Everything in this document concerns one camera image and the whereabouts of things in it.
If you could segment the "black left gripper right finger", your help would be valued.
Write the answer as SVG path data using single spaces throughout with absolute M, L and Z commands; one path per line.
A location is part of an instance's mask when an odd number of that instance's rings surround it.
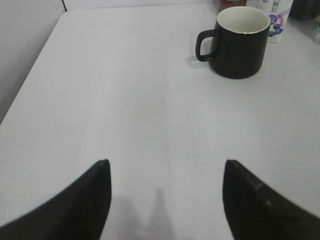
M 320 219 L 294 204 L 240 162 L 228 159 L 223 208 L 235 240 L 318 240 Z

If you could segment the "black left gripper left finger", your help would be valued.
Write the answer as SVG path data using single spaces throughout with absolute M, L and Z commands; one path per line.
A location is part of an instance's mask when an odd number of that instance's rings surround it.
M 112 200 L 111 167 L 99 160 L 50 200 L 1 226 L 2 240 L 98 240 Z

